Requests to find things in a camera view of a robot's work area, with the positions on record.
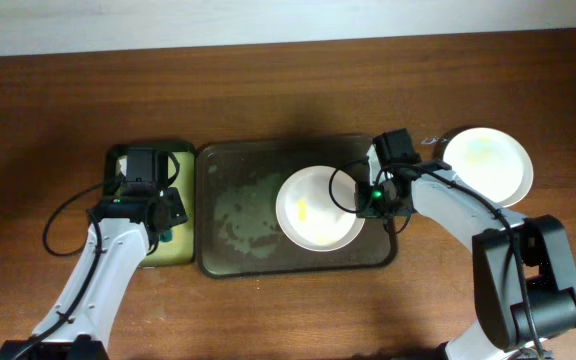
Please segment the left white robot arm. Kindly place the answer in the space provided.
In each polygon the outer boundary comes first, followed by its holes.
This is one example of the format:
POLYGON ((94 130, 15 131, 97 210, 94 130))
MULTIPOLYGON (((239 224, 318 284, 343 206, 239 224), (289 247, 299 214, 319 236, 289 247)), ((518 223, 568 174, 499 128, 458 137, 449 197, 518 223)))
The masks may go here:
POLYGON ((57 301, 28 339, 2 344, 0 359, 107 359, 134 272, 157 250, 162 233, 188 221, 175 187, 104 196, 87 217, 87 240, 57 301))

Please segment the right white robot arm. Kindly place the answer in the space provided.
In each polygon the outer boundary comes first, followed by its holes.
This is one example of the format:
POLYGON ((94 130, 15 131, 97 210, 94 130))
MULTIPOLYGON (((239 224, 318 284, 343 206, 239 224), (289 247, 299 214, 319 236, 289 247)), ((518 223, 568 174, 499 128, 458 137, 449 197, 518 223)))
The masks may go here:
POLYGON ((576 264, 563 224, 493 202, 408 145, 374 143, 358 162, 370 171, 357 187, 360 216, 425 216, 472 255, 476 320, 438 358, 551 358, 544 340, 576 328, 576 264))

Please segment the white plate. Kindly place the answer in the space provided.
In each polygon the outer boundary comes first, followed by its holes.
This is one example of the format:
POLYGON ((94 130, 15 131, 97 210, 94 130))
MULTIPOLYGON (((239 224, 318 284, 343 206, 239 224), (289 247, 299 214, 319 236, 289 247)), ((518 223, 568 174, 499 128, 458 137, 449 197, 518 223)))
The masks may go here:
POLYGON ((442 160, 468 186, 503 207, 523 200, 533 185, 534 168, 526 149, 497 129, 460 131, 447 142, 442 160))
POLYGON ((358 237, 365 220, 355 210, 356 181, 329 166, 311 166, 292 174, 281 186, 275 204, 277 221, 296 245, 331 252, 358 237))

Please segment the yellow green sponge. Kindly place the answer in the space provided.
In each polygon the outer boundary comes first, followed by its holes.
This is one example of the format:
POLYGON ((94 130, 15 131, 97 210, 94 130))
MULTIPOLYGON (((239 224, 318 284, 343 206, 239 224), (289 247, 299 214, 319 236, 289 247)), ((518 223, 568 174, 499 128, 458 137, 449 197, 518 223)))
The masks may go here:
POLYGON ((167 243, 167 242, 170 242, 172 240, 173 240, 173 233, 172 233, 171 229, 168 229, 159 235, 159 241, 160 242, 167 243))

